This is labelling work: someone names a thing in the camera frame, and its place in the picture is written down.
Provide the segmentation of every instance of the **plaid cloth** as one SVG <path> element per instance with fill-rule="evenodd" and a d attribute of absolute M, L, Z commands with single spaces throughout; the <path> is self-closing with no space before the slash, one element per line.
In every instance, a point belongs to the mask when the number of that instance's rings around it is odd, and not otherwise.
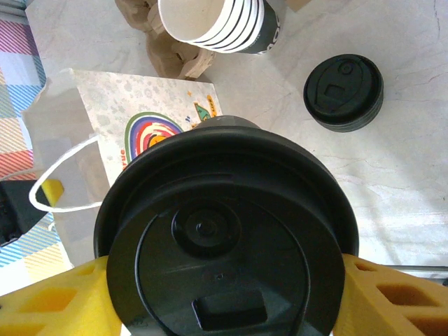
<path fill-rule="evenodd" d="M 46 76 L 27 21 L 0 16 L 0 177 L 33 167 L 32 145 L 21 113 Z M 35 179 L 34 174 L 16 176 Z M 0 295 L 70 268 L 49 213 L 18 241 L 0 250 Z"/>

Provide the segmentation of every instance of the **white paper bag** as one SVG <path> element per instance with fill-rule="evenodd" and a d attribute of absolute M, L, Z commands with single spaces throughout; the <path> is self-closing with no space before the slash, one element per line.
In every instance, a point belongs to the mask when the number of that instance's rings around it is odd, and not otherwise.
<path fill-rule="evenodd" d="M 166 137 L 221 115 L 212 84 L 145 76 L 66 70 L 49 78 L 23 119 L 34 166 L 48 169 L 70 148 L 98 134 L 50 175 L 64 186 L 57 207 L 103 200 L 110 185 L 138 154 Z M 94 258 L 98 208 L 54 213 L 74 265 Z"/>

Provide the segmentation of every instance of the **white rope handle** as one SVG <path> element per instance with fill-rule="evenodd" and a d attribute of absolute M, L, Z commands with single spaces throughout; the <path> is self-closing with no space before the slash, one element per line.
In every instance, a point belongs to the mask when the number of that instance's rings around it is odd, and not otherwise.
<path fill-rule="evenodd" d="M 35 184 L 31 188 L 31 190 L 29 191 L 29 201 L 31 202 L 31 204 L 33 204 L 33 206 L 36 209 L 46 211 L 46 212 L 53 212 L 54 214 L 64 214 L 67 212 L 75 212 L 75 211 L 80 211 L 80 210 L 97 208 L 101 205 L 101 202 L 95 202 L 95 203 L 81 205 L 81 206 L 68 206 L 67 208 L 53 208 L 52 206 L 48 206 L 48 205 L 38 202 L 37 198 L 36 198 L 36 194 L 37 194 L 37 191 L 39 190 L 39 187 L 42 186 L 42 183 L 45 182 L 46 179 L 48 179 L 48 177 L 51 175 L 51 173 L 53 173 L 56 170 L 56 168 L 58 168 L 64 161 L 68 160 L 69 158 L 71 158 L 72 156 L 77 154 L 77 152 L 79 152 L 84 147 L 87 147 L 90 144 L 97 142 L 98 139 L 99 139 L 99 136 L 95 135 L 92 138 L 85 140 L 85 141 L 79 143 L 78 145 L 74 146 L 73 148 L 69 149 L 59 159 L 57 159 L 57 161 L 55 163 L 53 163 L 50 166 L 50 168 L 47 169 L 47 171 L 45 171 L 42 174 L 42 176 L 35 182 Z"/>

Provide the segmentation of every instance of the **colorful circle print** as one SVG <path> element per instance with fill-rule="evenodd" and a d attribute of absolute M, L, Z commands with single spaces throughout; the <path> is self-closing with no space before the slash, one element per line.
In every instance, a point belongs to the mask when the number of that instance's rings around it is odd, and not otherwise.
<path fill-rule="evenodd" d="M 127 162 L 131 162 L 156 143 L 182 132 L 181 127 L 165 115 L 154 112 L 136 114 L 126 126 Z"/>

